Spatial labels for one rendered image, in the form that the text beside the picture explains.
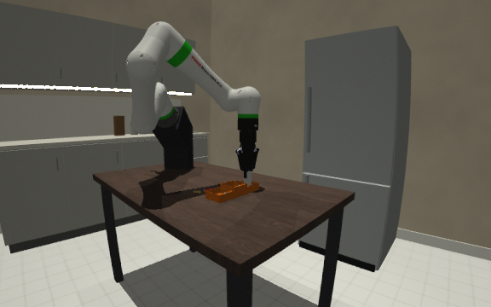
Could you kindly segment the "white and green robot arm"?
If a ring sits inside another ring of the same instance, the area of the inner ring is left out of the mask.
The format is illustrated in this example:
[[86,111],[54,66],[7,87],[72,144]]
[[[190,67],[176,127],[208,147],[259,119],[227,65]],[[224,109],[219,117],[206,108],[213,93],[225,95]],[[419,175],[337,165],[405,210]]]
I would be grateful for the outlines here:
[[156,125],[168,128],[179,119],[180,114],[176,108],[173,110],[165,86],[157,82],[164,60],[191,78],[224,111],[238,111],[238,130],[258,130],[259,92],[252,87],[233,90],[170,24],[160,21],[147,29],[126,60],[132,94],[130,123],[135,132],[145,135],[152,132]]

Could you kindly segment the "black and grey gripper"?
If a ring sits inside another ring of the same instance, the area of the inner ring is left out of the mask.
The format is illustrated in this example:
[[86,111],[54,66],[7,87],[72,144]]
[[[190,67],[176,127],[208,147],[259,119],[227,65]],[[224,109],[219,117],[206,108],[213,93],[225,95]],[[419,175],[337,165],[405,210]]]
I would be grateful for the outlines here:
[[256,131],[240,131],[240,148],[236,150],[236,153],[240,169],[244,171],[244,183],[247,183],[247,186],[251,185],[251,172],[255,169],[257,161],[259,148],[256,148],[256,141]]

